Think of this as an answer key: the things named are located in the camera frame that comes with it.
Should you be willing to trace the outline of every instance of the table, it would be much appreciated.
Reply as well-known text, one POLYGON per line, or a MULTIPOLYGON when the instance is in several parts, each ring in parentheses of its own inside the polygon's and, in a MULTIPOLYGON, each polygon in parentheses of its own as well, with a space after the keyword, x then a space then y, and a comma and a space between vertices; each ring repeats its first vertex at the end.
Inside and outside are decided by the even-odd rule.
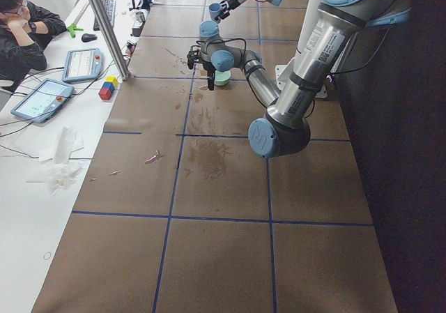
MULTIPOLYGON (((317 102, 305 150, 265 160, 242 73, 208 91, 187 68, 215 1, 155 1, 33 313, 397 311, 339 103, 317 102)), ((222 36, 272 77, 306 3, 250 0, 222 36)))
MULTIPOLYGON (((120 47, 130 36, 133 19, 128 12, 128 0, 116 0, 114 31, 120 47)), ((80 0, 66 20, 67 26, 73 22, 87 0, 80 0)), ((72 49, 100 48, 104 53, 104 69, 112 62, 111 54, 100 31, 93 31, 94 15, 90 7, 85 10, 77 23, 84 31, 77 31, 76 38, 63 33, 57 36, 45 50, 48 69, 64 66, 66 52, 72 49), (83 33, 95 33, 98 39, 83 43, 83 33)), ((114 66, 106 75, 118 76, 114 66)), ((36 77, 44 80, 60 80, 61 70, 39 73, 36 77)), ((73 182, 53 193, 49 183, 27 183, 27 180, 44 167, 38 159, 0 148, 0 311, 30 312, 47 274, 52 257, 76 200, 86 170, 95 153, 102 134, 104 122, 114 104, 118 89, 108 101, 98 95, 104 77, 94 82, 83 94, 69 100, 52 119, 44 124, 33 124, 23 131, 0 138, 0 145, 6 146, 33 157, 41 149, 50 147, 58 138, 63 127, 71 127, 82 138, 84 147, 72 153, 71 160, 78 162, 82 169, 73 182)), ((23 81, 17 92, 28 93, 39 81, 34 77, 23 81)), ((89 82, 75 85, 79 92, 89 82)), ((13 96, 0 112, 0 125, 19 121, 10 110, 22 99, 13 96)), ((24 127, 27 122, 0 126, 1 133, 7 134, 24 127)))

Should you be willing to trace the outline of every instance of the wristwatch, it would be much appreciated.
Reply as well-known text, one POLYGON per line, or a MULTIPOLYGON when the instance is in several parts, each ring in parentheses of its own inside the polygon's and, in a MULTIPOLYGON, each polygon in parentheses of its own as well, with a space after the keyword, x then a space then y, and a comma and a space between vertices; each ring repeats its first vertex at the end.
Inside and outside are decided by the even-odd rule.
POLYGON ((36 34, 37 26, 35 22, 28 22, 29 28, 31 29, 32 34, 36 34))

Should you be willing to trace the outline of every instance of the colored block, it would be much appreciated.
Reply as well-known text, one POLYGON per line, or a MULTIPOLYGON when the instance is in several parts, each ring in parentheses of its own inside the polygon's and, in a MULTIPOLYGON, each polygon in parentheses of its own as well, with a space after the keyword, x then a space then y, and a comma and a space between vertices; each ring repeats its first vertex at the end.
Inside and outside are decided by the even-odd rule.
POLYGON ((99 96, 103 100, 108 100, 112 97, 114 92, 114 85, 111 82, 104 82, 102 88, 99 90, 99 96))
POLYGON ((110 82, 113 83, 114 87, 117 88, 118 87, 118 79, 115 76, 108 76, 105 79, 106 82, 110 82))

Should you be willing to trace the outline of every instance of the yellow block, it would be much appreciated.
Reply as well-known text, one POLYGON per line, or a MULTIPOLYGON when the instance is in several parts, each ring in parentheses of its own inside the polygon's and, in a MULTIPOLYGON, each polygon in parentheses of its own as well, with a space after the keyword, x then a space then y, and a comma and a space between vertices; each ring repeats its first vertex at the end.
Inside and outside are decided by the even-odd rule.
POLYGON ((118 87, 118 79, 115 76, 107 76, 105 81, 113 83, 113 86, 115 87, 115 89, 118 87))

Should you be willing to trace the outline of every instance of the tablet screen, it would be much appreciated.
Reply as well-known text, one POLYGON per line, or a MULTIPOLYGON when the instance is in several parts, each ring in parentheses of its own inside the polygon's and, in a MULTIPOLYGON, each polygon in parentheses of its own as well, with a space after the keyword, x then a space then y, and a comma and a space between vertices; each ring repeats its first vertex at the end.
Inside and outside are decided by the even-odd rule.
POLYGON ((45 113, 45 110, 53 105, 58 95, 66 89, 66 85, 45 82, 41 87, 37 88, 32 96, 29 96, 15 111, 25 116, 37 117, 45 113))
POLYGON ((95 50, 71 52, 66 77, 81 77, 93 74, 95 50))

